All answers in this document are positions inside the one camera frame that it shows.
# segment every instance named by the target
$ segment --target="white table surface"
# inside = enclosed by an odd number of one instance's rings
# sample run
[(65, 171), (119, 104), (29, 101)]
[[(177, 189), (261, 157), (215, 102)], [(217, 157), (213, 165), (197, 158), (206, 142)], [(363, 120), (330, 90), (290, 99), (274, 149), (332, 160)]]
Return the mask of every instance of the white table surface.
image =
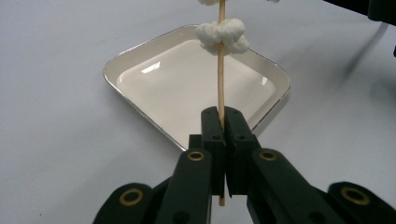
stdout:
[[(114, 189), (170, 176), (181, 151), (102, 69), (121, 51), (217, 16), (196, 0), (1, 1), (0, 223), (92, 223)], [(384, 33), (320, 0), (233, 0), (227, 16), (291, 77), (262, 146), (319, 189), (350, 181), (396, 207), (396, 27)], [(251, 223), (245, 197), (227, 204), (214, 200), (212, 223)]]

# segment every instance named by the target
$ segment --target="cotton ball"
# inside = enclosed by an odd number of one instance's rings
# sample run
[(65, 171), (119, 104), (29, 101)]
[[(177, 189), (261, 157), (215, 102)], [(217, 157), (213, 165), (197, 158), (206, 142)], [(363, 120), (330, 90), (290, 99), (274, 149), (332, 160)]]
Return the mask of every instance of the cotton ball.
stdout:
[(224, 20), (218, 25), (218, 34), (226, 45), (238, 41), (245, 32), (245, 24), (238, 19)]
[(221, 41), (216, 21), (199, 25), (195, 29), (195, 35), (201, 40), (203, 45), (213, 45)]
[(201, 40), (201, 47), (213, 55), (218, 54), (219, 43), (224, 43), (224, 55), (244, 53), (249, 44), (244, 36), (245, 25), (240, 20), (224, 20), (199, 25), (195, 34)]

